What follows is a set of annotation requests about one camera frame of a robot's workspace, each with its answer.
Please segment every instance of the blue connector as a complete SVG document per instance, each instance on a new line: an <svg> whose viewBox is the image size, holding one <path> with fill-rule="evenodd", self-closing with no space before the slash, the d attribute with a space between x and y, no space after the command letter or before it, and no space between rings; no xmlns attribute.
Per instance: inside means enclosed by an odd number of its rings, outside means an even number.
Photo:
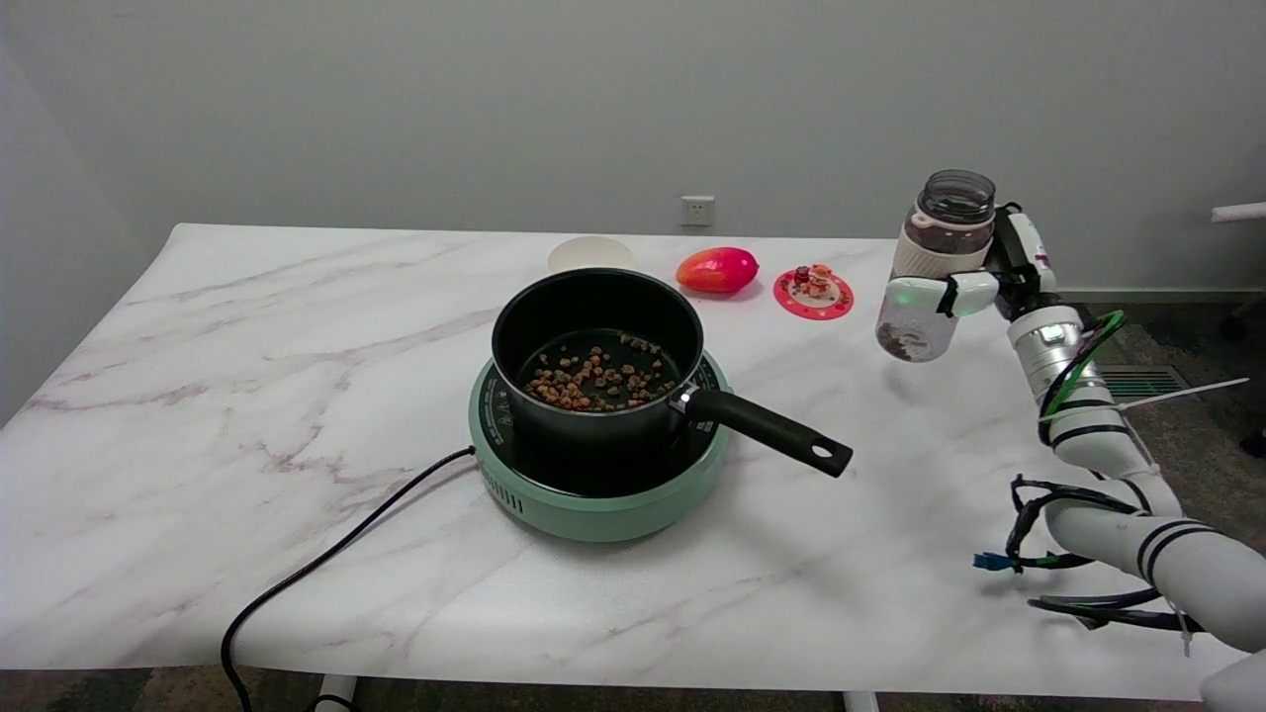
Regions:
<svg viewBox="0 0 1266 712"><path fill-rule="evenodd" d="M976 569L984 569L986 571L1005 571L1006 569L1013 568L1009 556L993 554L990 551L972 556L971 565Z"/></svg>

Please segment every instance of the pot rim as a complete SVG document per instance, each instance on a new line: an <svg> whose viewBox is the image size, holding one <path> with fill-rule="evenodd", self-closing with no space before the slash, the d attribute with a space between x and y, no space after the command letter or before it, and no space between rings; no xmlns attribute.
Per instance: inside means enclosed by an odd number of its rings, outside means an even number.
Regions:
<svg viewBox="0 0 1266 712"><path fill-rule="evenodd" d="M660 395L657 398L647 400L646 403L643 403L641 405L637 405L634 408L625 408L624 410L605 410L605 412L601 412L601 413L594 413L594 412L590 412L590 410L565 410L565 409L558 408L556 405L551 405L551 404L546 403L544 400L537 400L536 398L532 397L532 394L529 394L527 390L524 390L523 386L519 385L515 379L510 378L510 375L505 372L505 369L501 367L500 359L498 359L496 342L499 341L499 337L501 334L501 329L505 328L506 314L527 294L529 294L530 291L534 291L534 290L537 290L537 289L539 289L542 286L547 286L547 285L553 284L556 281L561 281L561 280L565 280L565 279L568 279L568 277L575 277L575 276L579 276L579 275L604 275L604 274L605 275L611 275L611 276L620 276L620 277L634 277L634 279L639 279L642 281L649 283L653 286L656 286L656 288L662 289L663 291L666 291L674 300L677 302L677 304L687 314L687 318L690 319L691 324L695 328L695 333L699 334L699 340L698 340L699 341L699 348L696 350L698 352L695 353L694 359L690 362L690 367L685 369L682 371L684 375L681 376L681 383L677 384L677 388L672 389L668 393L665 393L663 395ZM547 277L542 277L542 279L539 279L539 280L529 284L528 286L520 289L518 293L515 293L514 296L510 298L509 302L505 303L505 307L501 307L501 312L496 315L496 322L492 323L492 340L491 341L492 341L492 343L491 343L491 346L492 346L492 367L496 369L496 372L500 374L501 380L506 385L509 385L510 390L513 390L513 391L518 393L519 395L522 395L523 398L525 398L528 400L528 403L530 403L534 407L546 408L548 410L552 410L555 413L561 413L561 414L565 414L565 416L579 416L579 417L590 417L590 418L606 418L606 417L613 417L613 416L624 416L627 413L639 413L639 412L642 412L642 410L644 410L647 408L652 408L652 407L667 407L667 402L668 402L668 399L674 394L680 393L681 390L684 390L689 385L693 385L693 383L694 383L693 381L694 375L699 370L699 365L703 362L703 359L704 359L704 324L699 319L699 312L696 312L695 308L690 304L690 300L686 299L685 295L682 295L676 289L672 289L671 285L668 285L667 283L665 283L665 281L662 281L660 279L656 279L656 277L653 277L651 275L647 275L644 272L638 272L638 271L634 271L634 270L624 270L624 269L619 269L619 267L581 267L579 270L567 270L567 271L563 271L563 272L557 272L557 274L549 275Z"/></svg>

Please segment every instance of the pot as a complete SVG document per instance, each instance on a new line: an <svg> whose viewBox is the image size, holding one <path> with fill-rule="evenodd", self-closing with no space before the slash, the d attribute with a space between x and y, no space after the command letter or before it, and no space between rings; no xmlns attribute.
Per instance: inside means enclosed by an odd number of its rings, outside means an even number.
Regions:
<svg viewBox="0 0 1266 712"><path fill-rule="evenodd" d="M608 402L613 409L598 412L566 409L529 393L538 371L560 370L562 359L587 360L595 347L600 369L630 365L638 374L653 372L648 385L658 393L643 402L620 389ZM641 457L670 446L693 421L714 421L833 478L843 473L849 447L738 395L691 383L703 353L699 314L677 290L610 267L571 270L532 284L510 299L492 327L492 362L510 385L515 432L560 457ZM606 397L594 383L585 389L596 403Z"/></svg>

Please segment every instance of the glass jar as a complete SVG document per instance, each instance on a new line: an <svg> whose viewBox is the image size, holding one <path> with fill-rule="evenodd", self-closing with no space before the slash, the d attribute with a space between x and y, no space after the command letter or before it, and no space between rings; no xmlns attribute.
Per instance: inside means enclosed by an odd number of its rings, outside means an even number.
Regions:
<svg viewBox="0 0 1266 712"><path fill-rule="evenodd" d="M972 171L932 174L905 215L889 279L943 279L979 270L994 238L994 182ZM893 356L919 364L944 353L957 326L957 317L889 289L875 338Z"/></svg>

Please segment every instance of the pot handle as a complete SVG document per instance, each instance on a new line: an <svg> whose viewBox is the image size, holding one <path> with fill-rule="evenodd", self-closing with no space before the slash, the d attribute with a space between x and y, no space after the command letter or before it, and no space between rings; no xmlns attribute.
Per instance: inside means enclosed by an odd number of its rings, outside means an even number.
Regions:
<svg viewBox="0 0 1266 712"><path fill-rule="evenodd" d="M670 404L684 412L691 421L717 421L723 426L729 426L747 437L833 478L838 478L853 457L853 450L847 445L836 442L808 426L733 393L686 388L674 395ZM819 455L815 448L827 455Z"/></svg>

